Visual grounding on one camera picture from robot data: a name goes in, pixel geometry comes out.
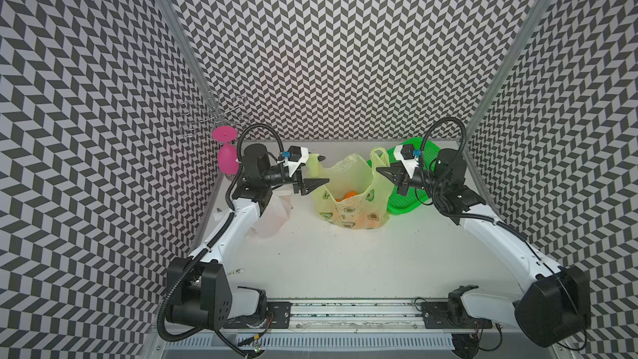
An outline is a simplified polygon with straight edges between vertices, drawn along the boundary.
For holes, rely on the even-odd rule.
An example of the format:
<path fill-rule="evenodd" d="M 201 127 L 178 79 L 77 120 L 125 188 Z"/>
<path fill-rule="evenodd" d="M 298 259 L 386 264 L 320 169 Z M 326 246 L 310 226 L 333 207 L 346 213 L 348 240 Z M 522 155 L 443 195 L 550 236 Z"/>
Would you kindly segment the white plastic bag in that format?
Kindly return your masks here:
<path fill-rule="evenodd" d="M 259 238 L 266 239 L 274 236 L 287 223 L 293 208 L 292 195 L 291 189 L 283 188 L 276 189 L 272 193 L 264 213 L 252 226 L 254 233 Z"/>

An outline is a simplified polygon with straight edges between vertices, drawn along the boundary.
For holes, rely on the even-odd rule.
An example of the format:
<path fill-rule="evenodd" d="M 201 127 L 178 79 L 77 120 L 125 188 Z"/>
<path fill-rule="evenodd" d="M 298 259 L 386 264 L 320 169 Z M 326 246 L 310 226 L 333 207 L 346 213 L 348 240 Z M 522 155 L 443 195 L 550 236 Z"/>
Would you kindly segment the yellow green plastic bag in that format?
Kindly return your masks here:
<path fill-rule="evenodd" d="M 377 229 L 389 219 L 394 185 L 377 170 L 390 165 L 387 151 L 376 147 L 365 160 L 352 154 L 326 168 L 318 154 L 307 161 L 307 175 L 329 182 L 312 193 L 315 209 L 325 221 L 345 229 Z"/>

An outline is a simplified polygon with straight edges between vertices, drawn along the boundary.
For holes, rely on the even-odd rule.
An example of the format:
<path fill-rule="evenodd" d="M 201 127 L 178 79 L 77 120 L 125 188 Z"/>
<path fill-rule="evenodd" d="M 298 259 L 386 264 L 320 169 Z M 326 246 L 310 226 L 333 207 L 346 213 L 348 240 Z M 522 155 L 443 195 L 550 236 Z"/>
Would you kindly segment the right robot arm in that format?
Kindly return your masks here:
<path fill-rule="evenodd" d="M 564 267 L 533 247 L 513 226 L 502 221 L 487 201 L 465 183 L 467 163 L 459 151 L 443 149 L 433 161 L 412 144 L 393 150 L 395 162 L 378 169 L 400 195 L 424 191 L 437 211 L 478 239 L 516 279 L 516 294 L 497 293 L 476 285 L 450 293 L 448 316 L 453 325 L 486 319 L 515 326 L 540 347 L 586 334 L 591 326 L 590 278 Z"/>

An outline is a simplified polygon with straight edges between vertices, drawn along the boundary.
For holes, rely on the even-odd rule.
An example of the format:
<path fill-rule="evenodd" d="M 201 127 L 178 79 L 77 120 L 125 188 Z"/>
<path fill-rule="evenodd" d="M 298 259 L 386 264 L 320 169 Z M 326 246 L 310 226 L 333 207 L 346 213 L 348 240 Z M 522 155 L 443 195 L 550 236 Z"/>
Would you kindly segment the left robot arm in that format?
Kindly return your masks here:
<path fill-rule="evenodd" d="M 164 340 L 179 341 L 204 329 L 219 331 L 236 318 L 249 323 L 265 319 L 265 292 L 232 287 L 224 262 L 264 215 L 274 188 L 290 184 L 294 193 L 307 195 L 327 184 L 325 178 L 303 178 L 309 158 L 306 147 L 290 146 L 272 163 L 263 144 L 252 144 L 239 156 L 239 172 L 225 195 L 229 214 L 188 257 L 174 259 L 168 267 L 166 296 L 157 317 Z"/>

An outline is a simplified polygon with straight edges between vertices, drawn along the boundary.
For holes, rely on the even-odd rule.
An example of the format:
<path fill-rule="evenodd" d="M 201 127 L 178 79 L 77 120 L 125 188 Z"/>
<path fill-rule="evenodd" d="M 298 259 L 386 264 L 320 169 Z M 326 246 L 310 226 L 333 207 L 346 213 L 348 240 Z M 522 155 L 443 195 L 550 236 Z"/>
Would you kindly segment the green plastic basket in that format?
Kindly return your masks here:
<path fill-rule="evenodd" d="M 413 137 L 408 139 L 407 141 L 400 143 L 399 146 L 412 145 L 414 146 L 415 150 L 418 150 L 420 149 L 422 140 L 422 137 Z M 422 152 L 422 155 L 424 157 L 424 166 L 430 167 L 430 164 L 432 163 L 432 161 L 435 161 L 440 150 L 441 148 L 436 143 L 434 143 L 433 141 L 427 141 L 427 143 L 425 144 L 425 149 Z M 387 152 L 390 161 L 389 166 L 393 166 L 392 164 L 394 164 L 395 162 L 400 163 L 400 161 L 395 159 L 394 156 L 395 147 L 391 147 L 390 149 L 386 149 L 385 151 Z M 394 186 L 393 192 L 388 200 L 387 212 L 392 215 L 408 214 L 412 210 L 417 209 L 423 203 L 427 203 L 429 201 L 429 196 L 423 189 L 416 191 L 416 194 L 417 196 L 415 197 L 415 189 L 410 188 L 407 191 L 406 196 L 403 196 L 398 193 L 398 187 Z"/>

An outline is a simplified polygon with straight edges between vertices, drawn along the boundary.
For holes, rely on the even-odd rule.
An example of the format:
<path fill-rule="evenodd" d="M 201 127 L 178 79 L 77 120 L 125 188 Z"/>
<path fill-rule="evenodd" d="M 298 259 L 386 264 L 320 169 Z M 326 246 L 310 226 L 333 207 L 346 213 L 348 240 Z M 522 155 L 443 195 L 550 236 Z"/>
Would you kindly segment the pink plastic cup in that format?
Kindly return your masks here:
<path fill-rule="evenodd" d="M 218 153 L 219 170 L 226 176 L 234 176 L 239 172 L 239 159 L 237 148 L 229 143 L 225 143 Z"/>

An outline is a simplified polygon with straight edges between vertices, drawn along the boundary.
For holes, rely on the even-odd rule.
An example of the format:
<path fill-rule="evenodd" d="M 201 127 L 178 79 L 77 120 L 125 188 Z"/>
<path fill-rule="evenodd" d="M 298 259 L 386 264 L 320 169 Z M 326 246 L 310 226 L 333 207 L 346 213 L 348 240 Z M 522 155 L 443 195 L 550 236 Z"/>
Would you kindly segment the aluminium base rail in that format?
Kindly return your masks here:
<path fill-rule="evenodd" d="M 228 343 L 260 358 L 570 358 L 563 347 L 542 348 L 520 331 L 494 323 L 459 328 L 440 299 L 275 299 L 257 327 L 231 324 L 181 342 L 151 332 L 141 358 L 234 358 Z"/>

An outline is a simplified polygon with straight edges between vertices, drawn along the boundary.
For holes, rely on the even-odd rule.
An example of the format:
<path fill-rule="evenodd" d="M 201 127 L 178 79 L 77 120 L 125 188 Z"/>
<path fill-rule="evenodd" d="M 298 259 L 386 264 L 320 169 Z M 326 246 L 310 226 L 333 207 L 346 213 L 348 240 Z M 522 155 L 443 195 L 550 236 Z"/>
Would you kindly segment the aluminium corner post right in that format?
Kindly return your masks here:
<path fill-rule="evenodd" d="M 507 80 L 509 74 L 513 70 L 514 65 L 518 61 L 518 58 L 523 53 L 524 48 L 528 44 L 530 38 L 533 36 L 534 31 L 543 20 L 543 16 L 548 11 L 548 8 L 553 0 L 536 0 L 531 6 L 528 15 L 526 16 L 520 30 L 514 37 L 513 43 L 503 58 L 501 65 L 495 73 L 491 83 L 483 95 L 475 113 L 470 119 L 470 122 L 466 128 L 467 141 L 478 130 L 480 123 L 486 116 L 489 108 L 492 106 L 500 89 Z"/>

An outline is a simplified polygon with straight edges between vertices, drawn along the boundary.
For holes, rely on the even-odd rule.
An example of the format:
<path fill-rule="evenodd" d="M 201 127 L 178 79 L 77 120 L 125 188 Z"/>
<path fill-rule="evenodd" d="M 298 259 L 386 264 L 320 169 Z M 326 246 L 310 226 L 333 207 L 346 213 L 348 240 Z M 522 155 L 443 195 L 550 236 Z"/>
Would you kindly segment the aluminium corner post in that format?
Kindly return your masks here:
<path fill-rule="evenodd" d="M 174 38 L 177 48 L 184 58 L 186 65 L 191 71 L 195 82 L 198 85 L 199 93 L 202 96 L 205 104 L 212 113 L 210 116 L 216 123 L 221 124 L 225 122 L 224 114 L 219 109 L 219 103 L 217 102 L 214 93 L 212 93 L 207 77 L 204 75 L 204 70 L 199 64 L 195 51 L 190 45 L 190 41 L 186 36 L 184 27 L 179 21 L 178 14 L 170 0 L 155 0 L 156 4 L 163 15 L 164 21 L 167 24 L 172 36 Z"/>
<path fill-rule="evenodd" d="M 548 8 L 553 0 L 536 0 L 531 6 L 528 15 L 526 16 L 520 30 L 514 37 L 513 43 L 503 58 L 501 65 L 495 73 L 491 83 L 483 95 L 475 113 L 470 119 L 470 122 L 466 128 L 467 141 L 478 130 L 480 123 L 486 116 L 489 108 L 492 106 L 500 89 L 507 80 L 509 74 L 513 70 L 514 65 L 518 61 L 518 58 L 523 53 L 524 48 L 528 44 L 530 38 L 533 36 L 534 31 L 543 20 L 543 16 L 548 11 Z"/>

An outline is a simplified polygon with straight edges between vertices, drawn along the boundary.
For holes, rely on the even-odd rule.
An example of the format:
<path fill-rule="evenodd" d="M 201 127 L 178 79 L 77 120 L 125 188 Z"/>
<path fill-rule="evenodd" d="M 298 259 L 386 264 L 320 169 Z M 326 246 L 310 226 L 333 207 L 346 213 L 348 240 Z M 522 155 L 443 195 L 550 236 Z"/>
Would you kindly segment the aluminium corner post left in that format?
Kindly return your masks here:
<path fill-rule="evenodd" d="M 225 122 L 224 114 L 219 109 L 219 103 L 217 102 L 214 93 L 212 93 L 207 77 L 204 75 L 204 70 L 199 64 L 195 51 L 190 45 L 190 41 L 186 36 L 184 27 L 179 21 L 178 14 L 170 0 L 155 0 L 156 4 L 163 15 L 164 21 L 167 24 L 172 36 L 174 38 L 177 48 L 184 58 L 186 65 L 191 71 L 195 82 L 198 85 L 199 93 L 202 96 L 205 104 L 212 113 L 210 116 L 216 123 L 221 124 Z"/>

